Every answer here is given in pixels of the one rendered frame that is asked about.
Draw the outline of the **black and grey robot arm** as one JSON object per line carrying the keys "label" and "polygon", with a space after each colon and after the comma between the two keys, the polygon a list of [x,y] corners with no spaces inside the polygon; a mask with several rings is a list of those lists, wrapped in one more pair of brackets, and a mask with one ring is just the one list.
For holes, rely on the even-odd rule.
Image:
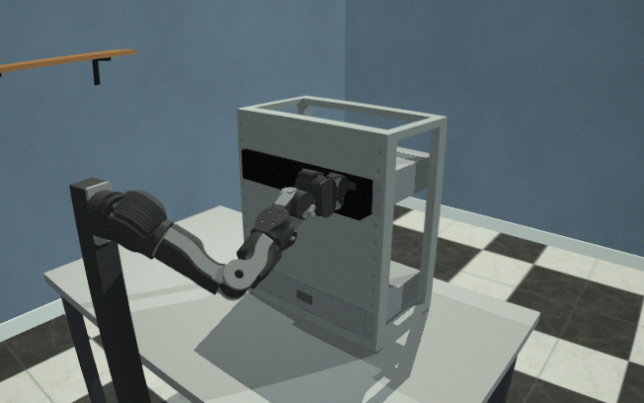
{"label": "black and grey robot arm", "polygon": [[122,193],[113,192],[111,182],[86,188],[85,223],[96,245],[116,241],[149,259],[155,256],[197,285],[228,300],[240,299],[271,272],[282,251],[295,242],[294,231],[304,219],[315,215],[316,208],[312,194],[296,188],[282,189],[273,206],[257,216],[251,235],[236,253],[238,259],[225,265],[206,253],[197,236],[167,219],[164,205],[151,194],[142,190],[118,194]]}

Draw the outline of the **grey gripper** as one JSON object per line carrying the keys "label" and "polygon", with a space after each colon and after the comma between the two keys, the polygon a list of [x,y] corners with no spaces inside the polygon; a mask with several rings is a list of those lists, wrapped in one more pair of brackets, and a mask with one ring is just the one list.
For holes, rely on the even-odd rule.
{"label": "grey gripper", "polygon": [[[295,180],[294,188],[314,196],[316,208],[313,212],[316,216],[329,217],[334,211],[341,209],[344,205],[345,194],[348,190],[355,190],[357,184],[350,182],[343,175],[336,174],[339,175],[336,176],[335,173],[329,173],[324,177],[324,173],[312,171],[301,169]],[[343,183],[345,184],[343,185]]]}

